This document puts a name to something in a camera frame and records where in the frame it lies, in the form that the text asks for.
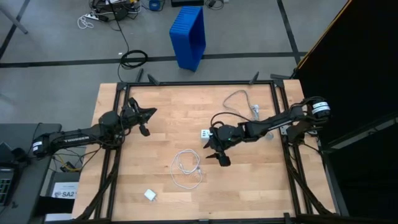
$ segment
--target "gray concrete floor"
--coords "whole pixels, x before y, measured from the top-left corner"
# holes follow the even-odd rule
[[[24,0],[0,2],[17,15]],[[174,55],[169,29],[180,8],[166,2],[162,12],[142,9],[136,20],[121,21],[131,49],[144,50],[150,57]],[[282,2],[297,47],[306,52],[346,0]],[[29,33],[15,31],[0,63],[119,58],[126,45],[121,34],[109,27],[116,23],[90,21],[94,29],[77,27],[78,17],[89,9],[84,0],[31,0],[21,19]],[[292,51],[276,0],[230,0],[220,11],[203,10],[205,54]],[[0,14],[0,43],[11,26]],[[88,127],[98,87],[118,81],[117,66],[0,68],[0,123],[61,123],[64,130]],[[257,71],[260,79],[270,79],[270,73],[291,75],[295,66],[293,57],[264,57],[202,60],[196,73],[178,68],[174,61],[151,62],[143,68],[161,81],[188,81],[249,80]],[[121,70],[126,81],[133,81],[136,73]]]

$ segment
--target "power strip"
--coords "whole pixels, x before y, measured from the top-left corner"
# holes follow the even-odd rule
[[[97,15],[92,15],[91,13],[87,13],[84,16],[89,19],[99,20]]]
[[[200,138],[204,141],[208,141],[210,139],[210,131],[207,129],[202,129],[200,132]]]

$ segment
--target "metal table leg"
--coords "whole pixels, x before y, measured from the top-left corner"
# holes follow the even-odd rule
[[[21,23],[19,23],[18,20],[14,18],[7,9],[0,6],[0,12],[4,13],[4,15],[6,15],[7,18],[11,20],[12,23],[14,23],[14,25],[17,26],[24,34],[27,34],[27,30],[25,29],[25,27]]]

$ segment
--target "desk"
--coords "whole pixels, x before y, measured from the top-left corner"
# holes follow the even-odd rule
[[[0,142],[6,142],[12,149],[20,147],[27,152],[32,144],[36,127],[37,124],[0,124]],[[60,124],[40,124],[35,135],[60,130]],[[0,217],[0,223],[28,223],[30,221],[50,161],[50,156],[40,161],[32,159],[31,165],[23,170],[17,189],[11,198],[11,202],[15,202],[17,206],[6,207]]]
[[[200,130],[209,128],[214,114],[225,111],[222,103],[228,95],[242,89],[248,91],[251,104],[259,105],[260,119],[275,115],[269,85],[131,88],[130,96],[142,108],[156,107],[158,110],[147,124],[151,135],[144,137],[139,134],[138,127],[134,127],[123,145],[112,221],[274,218],[283,217],[284,212],[294,216],[277,130],[272,132],[272,140],[263,138],[228,149],[226,152],[232,162],[229,167],[220,167],[216,159],[205,159],[213,151],[203,149]],[[290,104],[302,100],[298,80],[285,81],[285,89]],[[100,86],[93,124],[103,113],[112,110],[115,91],[116,84]],[[243,116],[251,117],[244,95],[233,96],[228,105],[239,110]],[[242,121],[229,115],[219,116],[218,119],[232,125]],[[306,137],[306,143],[317,146],[314,138]],[[203,172],[202,183],[193,190],[176,186],[169,174],[174,155],[188,148],[200,155],[200,169]],[[96,146],[90,146],[87,151],[95,149]],[[320,156],[306,146],[300,146],[300,152],[308,186],[327,209],[334,211]],[[103,156],[104,151],[100,151],[81,174],[73,217],[82,213],[98,189]],[[191,157],[185,159],[194,163]],[[178,171],[174,174],[185,185],[193,185],[198,180],[196,175],[184,176]],[[157,193],[157,201],[150,202],[144,197],[147,189]],[[106,212],[107,199],[108,194],[105,194],[102,217]]]

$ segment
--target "gray cable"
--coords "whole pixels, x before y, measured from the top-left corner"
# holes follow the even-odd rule
[[[224,100],[224,102],[223,102],[224,108],[226,108],[227,110],[233,110],[233,111],[235,111],[237,114],[241,115],[241,113],[240,113],[238,110],[236,110],[236,109],[234,109],[234,108],[231,108],[231,107],[225,105],[225,102],[226,102],[229,98],[231,98],[233,95],[235,95],[235,94],[237,94],[237,93],[244,93],[244,94],[246,95],[246,99],[247,99],[247,102],[248,102],[249,109],[250,109],[250,111],[251,111],[251,113],[252,113],[252,115],[253,115],[253,120],[258,121],[258,119],[259,119],[258,105],[253,105],[253,106],[251,106],[250,100],[249,100],[249,95],[248,95],[248,93],[247,93],[246,90],[238,90],[238,91],[235,91],[234,93],[230,94],[227,98],[225,98],[225,100]]]

